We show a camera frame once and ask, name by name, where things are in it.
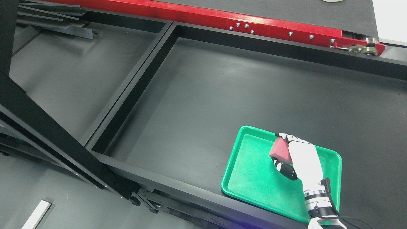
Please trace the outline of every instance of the black metal bar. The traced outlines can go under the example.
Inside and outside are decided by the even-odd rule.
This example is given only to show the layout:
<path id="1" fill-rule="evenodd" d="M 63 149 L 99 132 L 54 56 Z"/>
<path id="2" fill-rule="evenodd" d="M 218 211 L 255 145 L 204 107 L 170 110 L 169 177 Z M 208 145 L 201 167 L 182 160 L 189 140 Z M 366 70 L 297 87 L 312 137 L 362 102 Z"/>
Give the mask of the black metal bar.
<path id="1" fill-rule="evenodd" d="M 182 204 L 180 202 L 177 202 L 175 200 L 171 200 L 169 198 L 163 197 L 161 195 L 155 194 L 153 192 L 146 191 L 144 189 L 139 190 L 139 195 L 146 198 L 147 200 L 154 201 L 156 203 L 159 203 L 161 205 L 167 206 L 169 208 L 175 209 L 179 212 L 182 212 L 184 214 L 193 216 L 195 218 L 199 218 L 202 220 L 206 220 L 208 222 L 211 222 L 213 224 L 216 224 L 218 226 L 227 228 L 227 229 L 245 229 L 243 226 L 238 225 L 234 222 L 231 222 L 229 220 L 225 220 L 221 217 L 212 215 L 208 212 L 204 212 L 201 210 L 198 210 L 196 208 L 187 206 L 185 204 Z"/>
<path id="2" fill-rule="evenodd" d="M 108 13 L 105 13 L 104 11 L 88 11 L 86 13 L 87 19 L 90 20 L 92 19 L 92 22 L 97 22 L 97 23 L 102 23 L 106 22 L 103 20 L 105 17 L 109 17 Z M 140 20 L 141 18 L 135 17 L 133 15 L 125 15 L 125 14 L 120 14 L 116 13 L 113 14 L 113 16 L 116 18 L 116 20 L 113 20 L 111 22 L 106 22 L 107 24 L 114 25 L 114 26 L 122 26 L 125 28 L 130 28 L 130 29 L 138 29 L 138 30 L 143 30 L 142 27 L 140 27 Z M 105 129 L 106 125 L 108 124 L 107 120 L 112 119 L 112 115 L 109 115 L 111 113 L 113 106 L 117 103 L 121 103 L 120 98 L 123 97 L 123 93 L 126 93 L 126 89 L 128 87 L 132 87 L 129 85 L 132 81 L 133 78 L 135 77 L 136 73 L 140 70 L 141 66 L 145 63 L 149 55 L 153 52 L 154 48 L 157 46 L 158 42 L 162 39 L 164 34 L 167 32 L 169 29 L 170 25 L 172 22 L 166 21 L 166 20 L 158 20 L 158 21 L 152 21 L 150 18 L 145 18 L 143 20 L 148 20 L 149 23 L 152 23 L 153 25 L 151 27 L 155 26 L 160 26 L 159 33 L 157 34 L 157 37 L 152 41 L 151 45 L 147 48 L 147 50 L 144 52 L 144 54 L 140 57 L 139 61 L 134 65 L 132 70 L 129 72 L 129 74 L 126 76 L 126 78 L 123 80 L 123 83 L 119 86 L 117 91 L 112 95 L 111 99 L 106 103 L 105 107 L 103 110 L 100 112 L 100 114 L 97 116 L 93 124 L 89 127 L 89 129 L 86 131 L 86 133 L 83 135 L 81 140 L 79 141 L 82 145 L 85 145 L 88 150 L 91 148 L 88 148 L 88 142 L 91 141 L 91 137 L 95 133 L 95 131 L 99 129 Z M 94 141 L 96 141 L 99 137 L 100 134 L 97 134 L 96 136 L 92 137 Z"/>
<path id="3" fill-rule="evenodd" d="M 115 13 L 98 9 L 88 9 L 88 12 L 85 13 L 80 19 L 84 21 L 120 26 L 152 33 L 161 32 L 163 24 L 170 22 L 168 20 L 147 18 L 125 13 Z"/>
<path id="4" fill-rule="evenodd" d="M 224 229 L 224 227 L 218 226 L 218 225 L 216 225 L 214 223 L 208 222 L 206 220 L 202 220 L 200 218 L 190 216 L 188 214 L 185 214 L 185 213 L 182 213 L 180 211 L 168 208 L 166 206 L 161 206 L 160 211 L 163 211 L 163 212 L 168 213 L 170 215 L 176 216 L 176 217 L 181 218 L 183 220 L 189 221 L 189 222 L 193 223 L 195 226 L 198 226 L 200 228 L 204 228 L 204 229 Z"/>
<path id="5" fill-rule="evenodd" d="M 177 34 L 174 32 L 174 29 L 169 29 L 169 25 L 165 28 L 164 32 L 166 33 L 160 37 L 159 43 L 154 50 L 149 53 L 149 58 L 137 71 L 137 74 L 135 74 L 134 78 L 125 88 L 116 104 L 114 104 L 114 107 L 110 110 L 110 113 L 103 120 L 98 131 L 96 131 L 90 139 L 87 149 L 90 150 L 94 148 L 94 151 L 103 152 L 116 135 L 120 128 L 120 125 L 116 125 L 116 123 L 122 123 L 126 119 L 128 113 L 140 98 L 161 62 L 171 50 L 173 44 L 177 41 Z M 151 58 L 151 56 L 155 57 L 157 55 L 161 56 L 162 59 Z"/>
<path id="6" fill-rule="evenodd" d="M 6 127 L 23 135 L 28 143 L 83 179 L 126 199 L 131 197 L 132 190 L 122 178 L 100 163 L 3 74 L 0 76 L 0 119 Z"/>
<path id="7" fill-rule="evenodd" d="M 179 36 L 260 53 L 325 64 L 396 79 L 407 79 L 407 62 L 301 44 L 223 29 L 177 23 Z"/>
<path id="8" fill-rule="evenodd" d="M 8 77 L 13 52 L 18 1 L 0 2 L 0 73 Z"/>
<path id="9" fill-rule="evenodd" d="M 146 206 L 150 212 L 157 214 L 158 213 L 158 209 L 157 206 L 155 204 L 153 204 L 152 202 L 150 202 L 146 196 L 140 195 L 140 190 L 136 193 L 133 192 L 131 196 L 133 196 L 134 198 L 136 198 L 138 201 L 140 201 L 144 206 Z"/>
<path id="10" fill-rule="evenodd" d="M 148 187 L 153 187 L 206 209 L 212 209 L 216 212 L 217 216 L 237 222 L 248 228 L 306 228 L 306 225 L 303 223 L 248 205 L 233 198 L 220 196 L 161 174 L 128 163 L 122 163 L 106 155 L 96 152 L 94 154 L 102 163 L 108 165 L 112 171 L 122 177 Z"/>

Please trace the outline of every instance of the red metal rail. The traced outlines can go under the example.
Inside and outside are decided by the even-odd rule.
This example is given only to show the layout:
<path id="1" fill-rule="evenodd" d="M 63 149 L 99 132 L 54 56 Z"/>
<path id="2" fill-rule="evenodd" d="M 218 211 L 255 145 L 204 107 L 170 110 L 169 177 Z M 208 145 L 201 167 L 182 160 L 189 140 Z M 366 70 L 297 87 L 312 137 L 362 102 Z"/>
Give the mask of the red metal rail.
<path id="1" fill-rule="evenodd" d="M 289 22 L 271 18 L 232 13 L 220 10 L 191 7 L 151 0 L 47 0 L 64 4 L 75 4 L 83 7 L 129 13 L 134 15 L 185 22 L 219 29 L 230 29 L 242 33 L 253 32 L 256 35 L 283 40 L 313 44 L 323 47 L 350 47 L 366 41 L 342 36 L 342 30 L 298 22 Z M 385 49 L 377 44 L 378 54 Z"/>

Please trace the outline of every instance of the white strip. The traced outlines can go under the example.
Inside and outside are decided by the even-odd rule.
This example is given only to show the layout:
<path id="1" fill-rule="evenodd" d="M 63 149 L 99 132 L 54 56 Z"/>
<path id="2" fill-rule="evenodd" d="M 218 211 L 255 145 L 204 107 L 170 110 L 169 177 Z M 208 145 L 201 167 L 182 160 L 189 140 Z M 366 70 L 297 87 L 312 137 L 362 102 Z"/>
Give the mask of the white strip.
<path id="1" fill-rule="evenodd" d="M 42 217 L 44 217 L 45 213 L 50 208 L 51 203 L 46 202 L 45 200 L 41 200 L 40 203 L 37 205 L 33 213 L 31 214 L 30 218 L 27 219 L 27 222 L 21 229 L 35 229 L 39 222 L 41 221 Z"/>

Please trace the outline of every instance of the black shelf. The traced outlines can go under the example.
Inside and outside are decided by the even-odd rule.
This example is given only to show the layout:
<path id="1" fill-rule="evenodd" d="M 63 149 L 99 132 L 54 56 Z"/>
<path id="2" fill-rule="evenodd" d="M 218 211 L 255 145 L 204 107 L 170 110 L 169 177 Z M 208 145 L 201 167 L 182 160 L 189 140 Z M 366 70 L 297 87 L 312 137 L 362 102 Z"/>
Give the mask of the black shelf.
<path id="1" fill-rule="evenodd" d="M 383 152 L 407 147 L 406 71 L 406 62 L 174 23 L 87 148 L 119 175 L 227 219 L 301 228 L 220 190 L 241 126 L 289 132 L 342 155 L 341 212 L 378 224 L 379 212 L 355 210 L 389 203 L 386 187 L 406 184 L 401 167 L 379 166 Z"/>
<path id="2" fill-rule="evenodd" d="M 43 30 L 13 56 L 9 76 L 85 145 L 169 24 L 96 10 L 82 20 L 93 40 Z"/>

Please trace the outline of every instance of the black metal frame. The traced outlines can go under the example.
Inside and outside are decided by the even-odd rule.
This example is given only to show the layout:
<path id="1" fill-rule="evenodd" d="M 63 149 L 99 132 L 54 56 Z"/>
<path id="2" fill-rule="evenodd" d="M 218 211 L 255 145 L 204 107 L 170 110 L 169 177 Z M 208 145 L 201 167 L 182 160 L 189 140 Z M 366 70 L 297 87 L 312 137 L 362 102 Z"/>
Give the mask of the black metal frame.
<path id="1" fill-rule="evenodd" d="M 157 43 L 161 40 L 161 37 L 168 30 L 168 28 L 171 25 L 171 22 L 167 20 L 107 12 L 96 9 L 88 9 L 88 12 L 81 17 L 81 20 L 157 33 L 157 37 L 152 41 L 151 45 L 146 49 L 146 51 L 140 57 L 139 61 L 137 61 L 137 63 L 134 65 L 132 70 L 123 80 L 121 85 L 117 88 L 116 92 L 112 95 L 111 99 L 106 103 L 105 107 L 101 110 L 100 114 L 97 116 L 92 125 L 89 127 L 89 129 L 86 131 L 86 133 L 79 141 L 82 145 L 85 145 L 89 141 L 93 133 L 96 131 L 96 129 L 99 127 L 100 123 L 109 113 L 112 106 L 121 96 L 123 90 L 128 86 L 129 82 L 133 79 L 134 75 L 139 71 L 141 65 L 143 65 L 143 63 L 146 61 L 147 57 L 151 54 Z"/>
<path id="2" fill-rule="evenodd" d="M 9 77 L 9 67 L 14 39 L 15 17 L 17 11 L 17 2 L 10 2 L 2 7 L 2 69 L 0 76 L 0 123 L 8 131 L 13 132 L 15 136 L 22 139 L 45 154 L 31 155 L 50 163 L 57 162 L 65 169 L 71 171 L 76 176 L 86 182 L 89 182 L 101 189 L 108 189 L 121 195 L 126 199 L 132 200 L 135 205 L 140 205 L 137 195 L 133 193 L 138 191 L 140 186 L 114 174 L 108 167 L 100 163 L 89 151 L 87 151 L 76 139 L 66 132 L 55 120 L 53 120 L 45 111 L 43 111 L 25 92 L 15 84 Z M 87 142 L 92 133 L 97 129 L 104 116 L 114 105 L 121 91 L 127 87 L 140 66 L 144 63 L 156 44 L 160 41 L 162 35 L 170 26 L 170 21 L 155 20 L 145 17 L 136 17 L 133 15 L 107 14 L 103 11 L 89 11 L 82 19 L 95 22 L 103 22 L 109 18 L 110 25 L 121 25 L 121 20 L 127 22 L 123 27 L 139 29 L 158 33 L 157 38 L 145 51 L 141 59 L 136 63 L 123 83 L 118 88 L 110 101 L 106 104 L 103 111 L 95 120 L 88 135 L 83 137 L 83 144 Z M 19 154 L 21 150 L 5 148 Z"/>
<path id="3" fill-rule="evenodd" d="M 133 81 L 130 82 L 129 87 L 123 92 L 115 107 L 107 115 L 98 131 L 86 145 L 86 148 L 91 150 L 100 161 L 108 165 L 115 173 L 125 178 L 181 198 L 186 203 L 194 203 L 203 209 L 214 210 L 216 215 L 249 227 L 255 225 L 262 228 L 302 228 L 304 225 L 232 198 L 219 196 L 103 155 L 104 150 L 112 141 L 121 123 L 123 123 L 128 113 L 135 106 L 142 92 L 179 37 L 306 60 L 385 77 L 407 79 L 405 75 L 407 64 L 401 61 L 358 55 L 341 50 L 241 34 L 233 31 L 178 22 L 173 23 L 156 49 L 141 67 L 141 70 L 136 74 Z"/>
<path id="4" fill-rule="evenodd" d="M 113 14 L 112 16 L 109 15 L 110 18 L 105 18 L 107 14 L 95 12 L 95 14 L 98 13 L 101 14 L 98 17 L 99 21 L 96 22 L 134 25 L 128 23 L 126 18 L 121 18 L 129 16 Z M 155 27 L 148 26 L 145 29 L 156 30 Z M 163 203 L 165 200 L 155 194 L 146 194 L 134 182 L 165 192 L 169 198 L 179 198 L 183 203 L 193 205 L 204 212 L 212 212 L 214 216 L 231 220 L 242 226 L 251 228 L 305 228 L 305 225 L 300 222 L 123 163 L 103 155 L 103 152 L 179 37 L 385 77 L 407 79 L 407 75 L 405 75 L 407 72 L 406 62 L 362 56 L 340 50 L 184 23 L 173 23 L 171 27 L 165 27 L 164 30 L 160 32 L 157 44 L 149 47 L 149 51 L 143 55 L 143 61 L 137 63 L 129 73 L 126 78 L 127 83 L 120 86 L 114 98 L 106 106 L 106 110 L 89 129 L 86 134 L 86 136 L 91 136 L 89 141 L 86 136 L 80 142 L 70 136 L 22 92 L 6 74 L 2 74 L 0 77 L 0 119 L 3 125 L 9 130 L 14 130 L 19 138 L 35 146 L 52 160 L 78 174 L 82 179 L 99 188 L 106 187 L 112 192 L 131 199 L 135 204 L 139 205 L 144 201 L 150 210 L 156 211 L 157 208 L 152 202 L 146 202 L 146 200 L 162 201 Z"/>

